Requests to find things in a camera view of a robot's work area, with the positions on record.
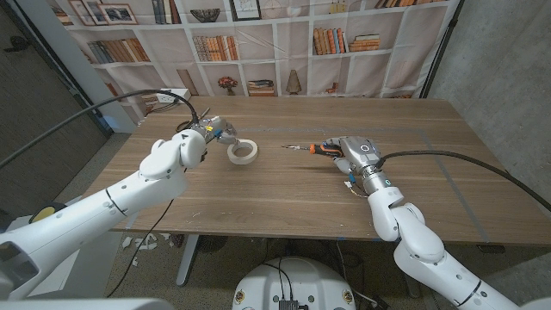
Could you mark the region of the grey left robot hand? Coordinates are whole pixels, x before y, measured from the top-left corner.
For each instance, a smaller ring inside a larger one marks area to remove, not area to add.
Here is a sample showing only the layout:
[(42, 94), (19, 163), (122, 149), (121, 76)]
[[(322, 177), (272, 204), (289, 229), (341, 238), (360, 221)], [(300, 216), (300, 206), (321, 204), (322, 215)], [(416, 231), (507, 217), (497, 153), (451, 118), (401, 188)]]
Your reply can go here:
[(225, 145), (238, 143), (236, 129), (227, 119), (220, 116), (199, 120), (192, 123), (189, 129), (200, 133), (207, 144), (211, 141)]

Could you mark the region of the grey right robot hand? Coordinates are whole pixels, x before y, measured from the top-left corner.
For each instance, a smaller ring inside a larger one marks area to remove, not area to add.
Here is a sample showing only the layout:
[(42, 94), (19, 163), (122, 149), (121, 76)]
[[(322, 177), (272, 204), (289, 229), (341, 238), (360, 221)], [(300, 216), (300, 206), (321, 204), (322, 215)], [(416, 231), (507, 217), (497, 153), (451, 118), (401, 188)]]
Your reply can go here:
[(374, 143), (360, 136), (329, 138), (323, 146), (341, 150), (343, 156), (334, 158), (333, 162), (344, 174), (361, 175), (367, 167), (374, 166), (381, 156)]

